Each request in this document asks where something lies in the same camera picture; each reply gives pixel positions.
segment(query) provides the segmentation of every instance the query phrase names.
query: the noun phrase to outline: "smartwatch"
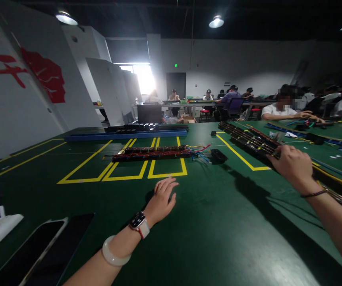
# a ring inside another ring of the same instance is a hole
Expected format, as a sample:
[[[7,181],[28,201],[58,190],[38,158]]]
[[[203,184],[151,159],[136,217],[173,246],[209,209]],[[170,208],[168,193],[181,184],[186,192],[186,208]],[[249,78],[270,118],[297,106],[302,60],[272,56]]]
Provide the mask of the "smartwatch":
[[[150,228],[148,227],[146,216],[143,214],[143,212],[136,213],[130,219],[128,225],[132,230],[139,232],[142,239],[145,239],[150,233]]]

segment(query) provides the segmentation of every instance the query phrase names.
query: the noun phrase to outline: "hand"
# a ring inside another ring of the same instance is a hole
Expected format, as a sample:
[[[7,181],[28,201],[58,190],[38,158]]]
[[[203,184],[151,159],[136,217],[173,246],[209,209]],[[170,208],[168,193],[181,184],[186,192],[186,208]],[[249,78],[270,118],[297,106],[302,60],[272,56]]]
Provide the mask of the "hand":
[[[175,206],[176,193],[172,195],[171,201],[168,203],[173,188],[179,185],[179,183],[176,183],[175,181],[175,178],[169,177],[157,182],[155,185],[154,196],[143,211],[149,228],[152,228],[154,224],[168,216]]]
[[[322,118],[319,118],[317,116],[311,116],[310,117],[311,120],[316,120],[317,122],[320,122],[320,123],[325,123],[326,121],[323,120]]]
[[[310,183],[315,183],[312,178],[313,165],[307,153],[289,145],[278,146],[275,151],[281,153],[279,160],[271,155],[266,155],[267,158],[278,173],[285,177],[300,193],[304,192],[305,187]]]
[[[313,116],[312,113],[313,112],[309,111],[309,110],[302,111],[302,112],[299,112],[299,113],[295,114],[293,117],[294,118],[298,118],[298,119],[308,119],[308,118]]]

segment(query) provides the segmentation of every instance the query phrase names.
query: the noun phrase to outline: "yellow tape line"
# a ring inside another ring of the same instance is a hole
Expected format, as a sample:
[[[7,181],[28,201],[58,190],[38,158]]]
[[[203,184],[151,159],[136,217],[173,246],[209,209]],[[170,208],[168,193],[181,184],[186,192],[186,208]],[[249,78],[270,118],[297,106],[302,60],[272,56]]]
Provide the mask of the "yellow tape line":
[[[180,139],[179,139],[179,137],[176,137],[176,139],[178,141],[178,146],[180,146]],[[159,145],[160,145],[160,138],[158,138],[158,140],[157,140],[156,147],[159,147]],[[188,175],[187,168],[185,166],[184,158],[181,158],[180,162],[182,164],[182,172],[171,173],[171,174],[157,174],[157,175],[154,175],[155,160],[152,160],[151,161],[151,166],[150,166],[150,171],[148,173],[148,177],[147,178],[148,179],[156,179],[156,178],[167,178],[167,177],[176,177],[176,176],[186,176],[186,175]]]
[[[32,158],[30,158],[30,159],[20,163],[20,164],[17,164],[16,166],[13,166],[12,168],[9,168],[9,169],[1,172],[0,176],[4,175],[5,173],[8,173],[9,171],[12,171],[12,170],[16,169],[17,167],[20,167],[21,165],[24,165],[25,163],[28,163],[29,161],[32,161],[33,159],[36,159],[36,158],[40,157],[41,155],[44,155],[44,154],[50,152],[51,150],[54,150],[55,148],[58,148],[59,146],[62,146],[63,144],[66,144],[66,142],[63,142],[63,143],[57,145],[56,147],[53,147],[52,149],[49,149],[49,150],[47,150],[45,152],[42,152],[41,154],[38,154],[38,155],[36,155],[36,156],[34,156],[34,157],[32,157]]]
[[[134,145],[136,139],[130,144],[129,148]],[[151,147],[154,147],[155,144],[155,138],[152,140]],[[127,145],[121,150],[120,153],[124,152],[124,149],[126,149]],[[119,162],[114,163],[113,167],[110,169],[110,171],[107,173],[106,177],[103,178],[103,182],[107,181],[122,181],[122,180],[137,180],[137,179],[143,179],[144,172],[147,168],[148,161],[143,162],[142,169],[140,170],[139,175],[136,176],[123,176],[123,177],[110,177],[110,175],[114,172],[115,168],[118,166]]]
[[[36,146],[33,146],[33,147],[31,147],[31,148],[29,148],[29,149],[26,149],[26,150],[24,150],[24,151],[21,151],[21,152],[19,152],[19,153],[17,153],[17,154],[13,154],[13,155],[10,155],[10,156],[8,156],[8,157],[6,157],[6,158],[4,158],[4,159],[1,159],[1,160],[0,160],[0,163],[3,162],[3,161],[5,161],[5,160],[11,159],[12,157],[18,156],[18,155],[20,155],[20,154],[22,154],[22,153],[25,153],[25,152],[27,152],[27,151],[30,151],[30,150],[32,150],[32,149],[34,149],[34,148],[37,148],[37,147],[39,147],[39,146],[41,146],[41,145],[44,145],[44,144],[49,143],[49,142],[51,142],[51,141],[54,141],[54,140],[63,140],[63,138],[51,139],[51,140],[45,141],[45,142],[43,142],[43,143],[41,143],[41,144],[38,144],[38,145],[36,145]]]
[[[82,164],[80,164],[77,168],[75,168],[73,171],[71,171],[68,175],[66,175],[61,181],[59,181],[57,183],[57,185],[60,184],[74,184],[74,183],[90,183],[90,182],[99,182],[103,176],[106,174],[106,172],[110,169],[110,167],[112,166],[112,162],[103,170],[103,172],[97,177],[97,178],[91,178],[91,179],[74,179],[74,180],[68,180],[68,178],[70,178],[70,176],[72,176],[75,172],[77,172],[83,165],[85,165],[87,162],[89,162],[94,156],[96,156],[98,153],[100,153],[103,149],[105,149],[107,147],[107,145],[109,145],[112,142],[112,140],[110,140],[109,142],[107,142],[105,145],[103,145],[103,147],[101,149],[99,149],[97,152],[95,152],[93,155],[91,155],[89,158],[87,158]]]
[[[235,151],[224,139],[220,137],[220,135],[217,135],[217,137],[224,142],[224,144],[239,157],[249,168],[251,168],[252,171],[263,171],[263,170],[271,170],[269,167],[253,167],[248,161],[245,160],[244,157],[242,157],[237,151]]]

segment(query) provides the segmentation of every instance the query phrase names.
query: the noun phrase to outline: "white bangle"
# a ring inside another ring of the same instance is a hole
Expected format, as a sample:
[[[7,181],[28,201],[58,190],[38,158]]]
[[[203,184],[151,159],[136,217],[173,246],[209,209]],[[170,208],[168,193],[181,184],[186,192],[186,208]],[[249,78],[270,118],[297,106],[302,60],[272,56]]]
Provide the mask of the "white bangle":
[[[102,254],[106,261],[113,265],[113,266],[122,266],[125,265],[131,258],[131,254],[125,258],[117,258],[115,257],[108,248],[108,243],[114,238],[114,236],[110,236],[108,239],[104,241],[104,244],[102,246]]]

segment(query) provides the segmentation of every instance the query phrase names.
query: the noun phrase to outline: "red painted logo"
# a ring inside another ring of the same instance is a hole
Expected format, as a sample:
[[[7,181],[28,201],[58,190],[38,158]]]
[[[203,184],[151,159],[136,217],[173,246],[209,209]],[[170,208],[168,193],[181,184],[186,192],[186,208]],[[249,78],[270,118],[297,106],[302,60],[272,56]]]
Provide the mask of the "red painted logo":
[[[0,74],[10,74],[14,77],[14,79],[17,81],[17,83],[22,87],[25,88],[24,83],[19,78],[19,73],[27,73],[28,71],[26,69],[22,69],[21,67],[12,67],[10,65],[7,65],[6,63],[14,63],[16,62],[16,59],[9,55],[0,55],[0,62],[4,63],[5,69],[0,70]]]
[[[65,102],[65,81],[59,65],[50,59],[43,58],[37,52],[29,52],[21,48],[23,58],[44,86],[46,93],[53,103]]]

